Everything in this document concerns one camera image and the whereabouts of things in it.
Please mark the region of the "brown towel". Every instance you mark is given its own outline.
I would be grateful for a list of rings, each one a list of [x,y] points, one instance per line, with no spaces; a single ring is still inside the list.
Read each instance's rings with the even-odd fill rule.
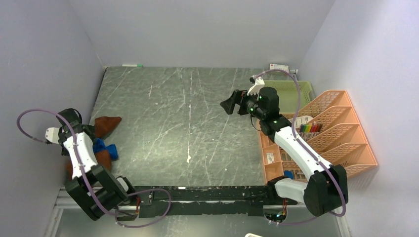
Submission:
[[[122,121],[121,117],[98,117],[94,120],[95,136],[104,140],[113,132]],[[94,153],[97,162],[103,165],[107,170],[112,170],[110,154],[107,151]]]

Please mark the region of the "blue towel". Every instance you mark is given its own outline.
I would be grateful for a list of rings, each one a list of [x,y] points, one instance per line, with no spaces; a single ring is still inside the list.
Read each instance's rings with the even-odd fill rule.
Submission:
[[[119,158],[116,145],[105,145],[104,141],[100,138],[95,139],[92,148],[94,153],[107,151],[110,154],[111,161],[116,161]]]

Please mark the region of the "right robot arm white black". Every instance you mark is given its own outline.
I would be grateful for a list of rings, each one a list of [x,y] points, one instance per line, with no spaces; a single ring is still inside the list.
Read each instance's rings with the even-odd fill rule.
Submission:
[[[342,165],[333,165],[321,157],[297,133],[295,126],[280,114],[279,96],[276,89],[264,87],[256,95],[247,90],[234,90],[231,96],[220,102],[224,111],[231,115],[239,106],[239,115],[251,115],[259,120],[261,132],[284,150],[303,172],[307,182],[280,176],[270,180],[267,190],[271,204],[279,204],[285,198],[303,203],[316,217],[325,213],[343,216],[348,203],[347,173]]]

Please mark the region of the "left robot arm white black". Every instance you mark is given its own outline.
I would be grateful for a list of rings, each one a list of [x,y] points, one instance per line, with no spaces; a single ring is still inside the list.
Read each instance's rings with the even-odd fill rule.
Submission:
[[[83,124],[80,113],[68,108],[57,116],[62,125],[55,134],[62,147],[62,155],[69,156],[73,166],[71,180],[65,184],[70,197],[93,221],[120,204],[131,205],[137,191],[123,176],[115,177],[109,169],[99,164],[93,146],[96,143],[94,127]]]

